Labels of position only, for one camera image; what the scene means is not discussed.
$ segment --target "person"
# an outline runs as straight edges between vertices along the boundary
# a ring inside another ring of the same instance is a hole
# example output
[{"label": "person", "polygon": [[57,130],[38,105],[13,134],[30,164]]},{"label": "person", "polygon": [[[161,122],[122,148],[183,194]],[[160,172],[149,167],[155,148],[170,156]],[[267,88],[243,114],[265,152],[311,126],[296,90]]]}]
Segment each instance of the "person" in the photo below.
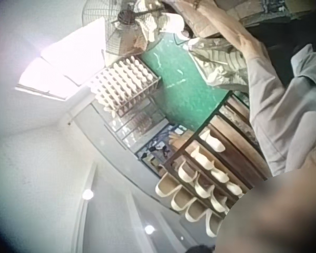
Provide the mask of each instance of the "person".
[{"label": "person", "polygon": [[[182,0],[195,6],[194,0]],[[316,147],[316,46],[291,60],[294,78],[285,89],[265,46],[212,0],[197,10],[244,56],[248,67],[250,123],[273,176],[299,169]]]},{"label": "person", "polygon": [[213,253],[215,250],[215,245],[212,247],[208,247],[206,245],[198,245],[191,247],[186,251],[186,253]]}]

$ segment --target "white wall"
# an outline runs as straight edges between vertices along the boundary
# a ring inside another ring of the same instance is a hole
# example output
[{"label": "white wall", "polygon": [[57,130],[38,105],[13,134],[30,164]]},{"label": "white wall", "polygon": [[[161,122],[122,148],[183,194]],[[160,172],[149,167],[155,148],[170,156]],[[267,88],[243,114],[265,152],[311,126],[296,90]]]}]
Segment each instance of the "white wall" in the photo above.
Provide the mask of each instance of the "white wall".
[{"label": "white wall", "polygon": [[54,124],[89,94],[86,87],[62,102],[14,90],[43,49],[82,27],[84,4],[85,0],[0,0],[0,138]]},{"label": "white wall", "polygon": [[56,126],[0,139],[0,232],[19,252],[71,252],[91,165]]}]

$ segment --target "blurred object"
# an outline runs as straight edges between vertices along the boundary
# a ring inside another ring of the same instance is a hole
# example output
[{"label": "blurred object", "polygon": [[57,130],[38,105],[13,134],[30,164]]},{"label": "blurred object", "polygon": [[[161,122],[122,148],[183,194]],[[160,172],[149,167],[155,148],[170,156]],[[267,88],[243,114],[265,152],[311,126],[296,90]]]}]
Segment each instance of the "blurred object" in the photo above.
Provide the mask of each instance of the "blurred object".
[{"label": "blurred object", "polygon": [[180,212],[186,209],[189,205],[191,205],[194,201],[196,201],[196,197],[190,194],[184,188],[181,188],[179,191],[175,193],[173,199],[171,201],[171,207]]},{"label": "blurred object", "polygon": [[194,132],[191,130],[187,130],[183,135],[179,135],[176,133],[170,134],[169,144],[174,148],[174,150],[178,150],[185,144],[185,142],[193,135]]},{"label": "blurred object", "polygon": [[241,198],[220,227],[215,252],[316,252],[316,163],[271,178]]},{"label": "blurred object", "polygon": [[206,213],[206,233],[209,237],[216,237],[222,223],[222,219],[216,216],[211,210]]},{"label": "blurred object", "polygon": [[186,183],[193,182],[193,180],[197,177],[198,172],[191,169],[191,167],[187,164],[186,159],[182,158],[182,164],[177,167],[179,177],[184,180]]},{"label": "blurred object", "polygon": [[120,56],[137,55],[152,49],[162,39],[158,19],[164,10],[154,0],[87,0],[83,25],[105,19],[106,51]]},{"label": "blurred object", "polygon": [[159,17],[159,28],[164,33],[181,33],[185,28],[182,16],[173,13],[163,13]]},{"label": "blurred object", "polygon": [[199,201],[195,201],[189,205],[186,210],[185,217],[189,222],[197,222],[207,213],[207,208]]},{"label": "blurred object", "polygon": [[194,38],[183,46],[209,86],[248,93],[247,65],[224,38]]},{"label": "blurred object", "polygon": [[177,13],[183,16],[185,22],[190,26],[196,37],[207,37],[216,34],[218,30],[211,25],[210,21],[195,10],[190,4],[183,1],[169,1],[163,2],[170,4]]},{"label": "blurred object", "polygon": [[316,10],[316,0],[285,0],[291,13],[300,13]]},{"label": "blurred object", "polygon": [[209,182],[202,184],[202,182],[204,182],[205,180],[199,180],[200,178],[202,178],[201,175],[196,178],[194,188],[196,193],[198,193],[200,197],[206,199],[211,195],[211,192],[213,191],[215,186],[211,185]]},{"label": "blurred object", "polygon": [[167,197],[179,191],[182,185],[179,184],[170,174],[166,173],[156,185],[156,193],[159,197]]},{"label": "blurred object", "polygon": [[211,130],[205,131],[200,138],[207,142],[215,152],[221,153],[226,150],[225,146],[218,139],[211,136]]}]

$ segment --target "fan guard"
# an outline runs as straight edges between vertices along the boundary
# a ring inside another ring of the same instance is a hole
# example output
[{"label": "fan guard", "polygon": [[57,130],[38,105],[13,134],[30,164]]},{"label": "fan guard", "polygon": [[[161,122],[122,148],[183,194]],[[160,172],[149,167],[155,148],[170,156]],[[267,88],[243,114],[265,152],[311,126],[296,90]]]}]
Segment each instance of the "fan guard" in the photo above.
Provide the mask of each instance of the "fan guard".
[{"label": "fan guard", "polygon": [[157,26],[164,10],[163,5],[160,5],[159,8],[147,11],[152,6],[157,6],[157,1],[87,0],[82,12],[82,23],[85,26],[103,17],[108,53],[119,56],[142,54],[155,47],[163,38],[158,27],[154,30],[154,40],[150,42],[143,33],[142,26]]}]

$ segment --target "wooden rack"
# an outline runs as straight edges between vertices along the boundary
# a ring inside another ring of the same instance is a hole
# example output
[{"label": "wooden rack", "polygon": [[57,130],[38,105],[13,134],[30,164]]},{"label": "wooden rack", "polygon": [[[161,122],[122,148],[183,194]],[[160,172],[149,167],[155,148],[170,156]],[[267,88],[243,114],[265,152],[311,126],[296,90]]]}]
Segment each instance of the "wooden rack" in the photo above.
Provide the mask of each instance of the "wooden rack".
[{"label": "wooden rack", "polygon": [[[177,180],[190,194],[197,197],[198,201],[211,209],[217,216],[224,218],[223,212],[217,212],[209,199],[201,198],[194,187],[185,181],[183,181],[174,167],[174,161],[183,156],[186,159],[188,165],[197,171],[202,177],[204,177],[209,183],[215,186],[215,190],[222,196],[228,198],[226,204],[231,207],[239,199],[238,196],[234,195],[229,191],[225,184],[219,182],[208,170],[205,170],[193,157],[190,155],[190,146],[196,143],[203,155],[209,160],[215,162],[215,167],[223,171],[228,175],[232,183],[237,184],[246,193],[252,189],[259,182],[262,182],[271,176],[268,166],[264,161],[262,152],[258,145],[250,140],[244,132],[239,129],[234,122],[230,121],[225,115],[220,112],[222,106],[227,106],[233,111],[241,120],[250,126],[249,124],[249,108],[242,100],[237,97],[233,92],[228,92],[224,100],[214,110],[214,112],[205,120],[202,126],[178,149],[164,164],[164,168],[167,172]],[[219,129],[231,128],[231,132],[234,134],[229,138],[227,135],[222,133]],[[209,129],[211,136],[220,140],[225,146],[224,152],[215,152],[211,146],[200,138],[201,133],[204,129]]]}]

